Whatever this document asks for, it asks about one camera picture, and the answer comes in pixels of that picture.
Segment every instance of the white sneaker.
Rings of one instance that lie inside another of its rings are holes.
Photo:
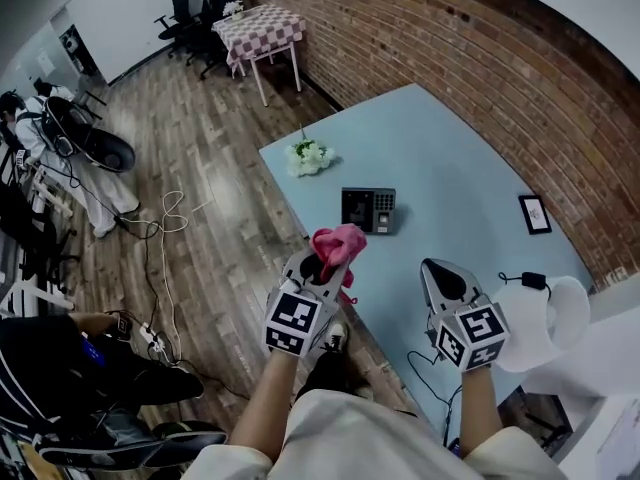
[[[342,322],[336,322],[325,334],[324,348],[329,352],[343,352],[349,339],[349,328]]]
[[[93,230],[93,236],[95,236],[96,238],[104,238],[109,233],[111,233],[114,230],[115,227],[116,227],[116,221],[113,221],[113,223],[108,228],[105,228],[105,229],[94,229]]]

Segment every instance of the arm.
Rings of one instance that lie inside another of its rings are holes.
[[[460,452],[469,455],[491,436],[502,430],[489,368],[462,374],[462,421]]]
[[[287,428],[298,358],[274,350],[256,392],[231,433],[230,445],[246,446],[278,459]]]
[[[33,161],[39,160],[47,145],[33,129],[33,125],[30,125],[27,121],[22,121],[16,125],[16,137],[29,150],[29,158],[33,158]]]
[[[118,317],[103,314],[73,314],[69,315],[80,332],[89,336],[99,336],[112,325],[118,325]]]

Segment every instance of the small table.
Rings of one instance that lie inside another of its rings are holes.
[[[213,24],[213,30],[218,33],[229,50],[227,64],[231,66],[231,69],[235,71],[236,67],[240,67],[240,71],[244,75],[242,61],[251,62],[265,107],[268,106],[268,103],[256,61],[269,57],[273,64],[272,56],[274,53],[290,50],[293,71],[296,76],[296,87],[300,92],[302,87],[300,86],[294,44],[296,41],[302,40],[302,32],[305,28],[306,22],[302,16],[274,4],[254,7],[246,11],[240,20],[234,21],[233,17],[229,17]]]
[[[341,158],[316,176],[287,175],[284,149],[301,140],[295,132],[260,150],[267,167],[309,234],[341,221],[343,187],[396,189],[397,232],[367,237],[351,265],[355,310],[440,432],[446,406],[436,400],[407,362],[417,350],[435,357],[427,330],[427,305],[419,277],[424,258],[451,261],[473,272],[485,293],[501,286],[498,272],[592,280],[560,226],[529,235],[518,196],[531,193],[493,148],[435,97],[413,84],[366,101],[308,126],[305,133]],[[431,366],[412,356],[420,375],[442,398],[460,385],[448,361]],[[492,367],[497,401],[524,379]],[[453,405],[449,439],[460,428],[460,398]]]

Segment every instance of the black and white marker cube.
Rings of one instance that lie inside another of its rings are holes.
[[[263,343],[304,357],[311,348],[322,303],[296,293],[277,290],[263,328]]]
[[[443,315],[436,346],[461,371],[493,363],[509,337],[499,304],[466,306]]]

